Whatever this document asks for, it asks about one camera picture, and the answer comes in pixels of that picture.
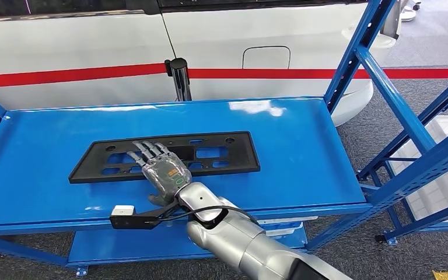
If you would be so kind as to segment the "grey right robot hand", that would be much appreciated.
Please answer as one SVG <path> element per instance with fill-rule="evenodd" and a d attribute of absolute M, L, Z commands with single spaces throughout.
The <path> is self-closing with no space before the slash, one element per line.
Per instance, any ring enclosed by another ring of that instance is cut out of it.
<path fill-rule="evenodd" d="M 138 156 L 133 151 L 127 154 L 158 191 L 156 195 L 149 196 L 149 202 L 161 207 L 171 204 L 177 193 L 192 182 L 191 172 L 175 153 L 161 143 L 134 141 L 133 145 L 141 154 Z"/>

